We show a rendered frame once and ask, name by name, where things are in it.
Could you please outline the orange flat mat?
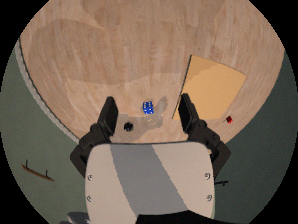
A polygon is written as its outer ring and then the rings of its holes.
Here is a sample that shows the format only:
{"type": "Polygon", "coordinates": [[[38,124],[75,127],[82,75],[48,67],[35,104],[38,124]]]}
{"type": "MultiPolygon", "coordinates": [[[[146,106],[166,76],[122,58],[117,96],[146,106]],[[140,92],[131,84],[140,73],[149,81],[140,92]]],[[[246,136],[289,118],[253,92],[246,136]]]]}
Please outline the orange flat mat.
{"type": "Polygon", "coordinates": [[[180,120],[180,97],[188,93],[200,119],[219,119],[229,107],[246,75],[224,64],[191,55],[172,120],[180,120]]]}

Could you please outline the red die with white pips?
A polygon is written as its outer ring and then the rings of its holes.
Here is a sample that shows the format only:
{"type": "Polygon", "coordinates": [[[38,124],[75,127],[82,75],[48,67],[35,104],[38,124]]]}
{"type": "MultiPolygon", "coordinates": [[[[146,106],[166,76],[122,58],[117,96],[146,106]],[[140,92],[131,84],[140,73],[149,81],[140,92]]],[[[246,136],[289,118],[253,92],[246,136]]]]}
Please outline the red die with white pips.
{"type": "Polygon", "coordinates": [[[232,118],[231,118],[230,116],[227,117],[226,120],[227,120],[227,122],[228,122],[229,124],[233,121],[232,118]]]}

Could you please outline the blue die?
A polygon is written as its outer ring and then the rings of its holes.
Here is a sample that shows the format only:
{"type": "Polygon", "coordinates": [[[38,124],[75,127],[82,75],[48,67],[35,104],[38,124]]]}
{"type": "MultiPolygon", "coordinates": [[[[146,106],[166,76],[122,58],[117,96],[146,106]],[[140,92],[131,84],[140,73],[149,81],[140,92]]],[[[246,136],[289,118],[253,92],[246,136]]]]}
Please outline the blue die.
{"type": "Polygon", "coordinates": [[[144,111],[145,114],[154,113],[152,101],[143,103],[143,111],[144,111]]]}

